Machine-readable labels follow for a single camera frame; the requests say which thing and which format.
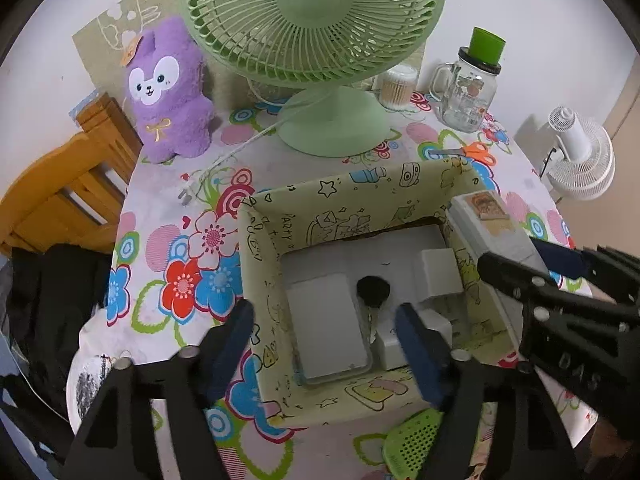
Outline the green perforated panda case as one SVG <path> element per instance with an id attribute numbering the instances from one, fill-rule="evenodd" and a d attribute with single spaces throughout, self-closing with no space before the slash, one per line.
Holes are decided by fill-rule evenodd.
<path id="1" fill-rule="evenodd" d="M 415 479 L 437 436 L 442 413 L 428 408 L 390 430 L 383 444 L 383 458 L 395 479 Z"/>

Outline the white 45W charger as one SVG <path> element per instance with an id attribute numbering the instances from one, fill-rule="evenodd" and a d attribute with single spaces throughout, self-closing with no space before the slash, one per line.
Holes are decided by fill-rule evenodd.
<path id="1" fill-rule="evenodd" d="M 414 259 L 413 274 L 419 301 L 463 292 L 457 259 L 451 248 L 421 250 Z"/>

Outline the small white charger cube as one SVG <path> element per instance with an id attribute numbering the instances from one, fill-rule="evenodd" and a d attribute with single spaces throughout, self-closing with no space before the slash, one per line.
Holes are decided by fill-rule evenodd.
<path id="1" fill-rule="evenodd" d="M 433 309 L 419 309 L 418 315 L 429 330 L 439 332 L 446 343 L 452 345 L 452 325 L 449 320 Z M 383 370 L 394 370 L 407 364 L 396 335 L 393 313 L 378 319 L 373 348 Z"/>

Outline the white power bank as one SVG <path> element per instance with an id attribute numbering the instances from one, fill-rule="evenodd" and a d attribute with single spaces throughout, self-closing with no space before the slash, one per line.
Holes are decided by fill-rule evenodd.
<path id="1" fill-rule="evenodd" d="M 286 289 L 303 381 L 320 385 L 370 370 L 372 356 L 350 281 L 332 273 Z"/>

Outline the white printed tote bag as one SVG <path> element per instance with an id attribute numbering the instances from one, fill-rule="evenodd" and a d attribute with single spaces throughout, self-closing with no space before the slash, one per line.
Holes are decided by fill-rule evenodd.
<path id="1" fill-rule="evenodd" d="M 114 361 L 105 353 L 78 352 L 74 356 L 66 382 L 66 408 L 73 432 L 78 431 Z"/>

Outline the white clip fan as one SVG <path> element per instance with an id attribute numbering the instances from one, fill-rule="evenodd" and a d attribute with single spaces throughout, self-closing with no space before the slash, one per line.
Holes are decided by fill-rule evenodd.
<path id="1" fill-rule="evenodd" d="M 544 170 L 551 187 L 561 197 L 582 202 L 602 196 L 615 177 L 613 144 L 605 128 L 566 106 L 550 112 L 547 126 L 562 153 Z"/>

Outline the black clothing pile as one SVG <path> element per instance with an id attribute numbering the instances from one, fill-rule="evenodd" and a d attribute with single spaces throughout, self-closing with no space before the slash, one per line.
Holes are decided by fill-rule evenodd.
<path id="1" fill-rule="evenodd" d="M 66 380 L 79 332 L 105 304 L 112 257 L 56 244 L 43 254 L 12 250 L 6 306 L 11 338 L 28 362 L 28 380 L 58 414 L 66 413 Z"/>

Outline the glass mason jar mug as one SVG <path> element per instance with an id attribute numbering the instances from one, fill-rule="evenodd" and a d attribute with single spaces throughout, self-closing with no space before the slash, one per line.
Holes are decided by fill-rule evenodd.
<path id="1" fill-rule="evenodd" d="M 435 67 L 428 95 L 436 102 L 439 120 L 450 128 L 473 133 L 480 130 L 497 92 L 501 65 L 485 63 L 461 47 L 453 63 Z"/>

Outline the yellow patterned cardboard box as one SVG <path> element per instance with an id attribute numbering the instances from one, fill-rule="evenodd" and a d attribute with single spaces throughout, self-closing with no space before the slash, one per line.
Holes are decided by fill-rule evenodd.
<path id="1" fill-rule="evenodd" d="M 422 160 L 415 184 L 387 167 L 375 183 L 348 174 L 274 188 L 243 200 L 238 213 L 243 292 L 255 311 L 250 341 L 260 400 L 274 406 L 271 425 L 306 428 L 339 424 L 416 402 L 408 368 L 371 370 L 353 378 L 306 386 L 296 370 L 299 342 L 285 298 L 281 259 L 296 250 L 373 235 L 410 222 L 444 220 L 450 200 L 484 188 L 468 162 Z"/>

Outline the wooden chair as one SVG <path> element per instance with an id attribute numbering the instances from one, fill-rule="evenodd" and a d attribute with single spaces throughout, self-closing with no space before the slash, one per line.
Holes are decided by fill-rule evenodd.
<path id="1" fill-rule="evenodd" d="M 78 116 L 80 131 L 31 164 L 1 201 L 1 255 L 46 252 L 72 244 L 108 254 L 116 243 L 125 193 L 107 177 L 129 182 L 142 144 L 106 93 Z"/>

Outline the cotton swab container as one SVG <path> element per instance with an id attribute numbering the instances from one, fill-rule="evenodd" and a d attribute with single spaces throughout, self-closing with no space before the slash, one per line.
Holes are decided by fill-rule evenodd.
<path id="1" fill-rule="evenodd" d="M 418 70 L 408 64 L 397 64 L 383 74 L 380 87 L 380 103 L 389 110 L 403 110 L 411 100 Z"/>

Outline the green plastic cup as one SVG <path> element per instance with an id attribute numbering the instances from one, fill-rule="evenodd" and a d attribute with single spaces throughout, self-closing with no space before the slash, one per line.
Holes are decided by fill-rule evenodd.
<path id="1" fill-rule="evenodd" d="M 469 56 L 487 65 L 496 66 L 506 45 L 506 40 L 493 32 L 480 27 L 474 27 L 469 44 Z"/>

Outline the purple plush bunny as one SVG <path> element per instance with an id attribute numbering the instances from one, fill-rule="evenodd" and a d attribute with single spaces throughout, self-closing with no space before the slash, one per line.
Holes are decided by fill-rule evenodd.
<path id="1" fill-rule="evenodd" d="M 134 37 L 122 55 L 126 95 L 143 156 L 195 158 L 210 145 L 214 103 L 203 92 L 204 56 L 178 16 Z"/>

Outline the green desk fan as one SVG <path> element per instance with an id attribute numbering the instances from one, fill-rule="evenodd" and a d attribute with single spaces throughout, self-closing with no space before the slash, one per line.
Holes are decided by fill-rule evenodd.
<path id="1" fill-rule="evenodd" d="M 277 134 L 294 150 L 344 158 L 385 141 L 384 107 L 356 85 L 424 44 L 445 0 L 182 0 L 196 42 L 248 82 L 294 90 Z"/>

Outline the orange handled scissors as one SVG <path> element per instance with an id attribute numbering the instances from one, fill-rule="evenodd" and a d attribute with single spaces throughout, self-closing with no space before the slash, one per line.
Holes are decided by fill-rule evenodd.
<path id="1" fill-rule="evenodd" d="M 431 150 L 432 155 L 438 156 L 462 156 L 477 162 L 481 162 L 488 167 L 496 166 L 497 159 L 489 153 L 488 147 L 482 142 L 462 146 L 461 148 L 445 148 L 444 150 Z"/>

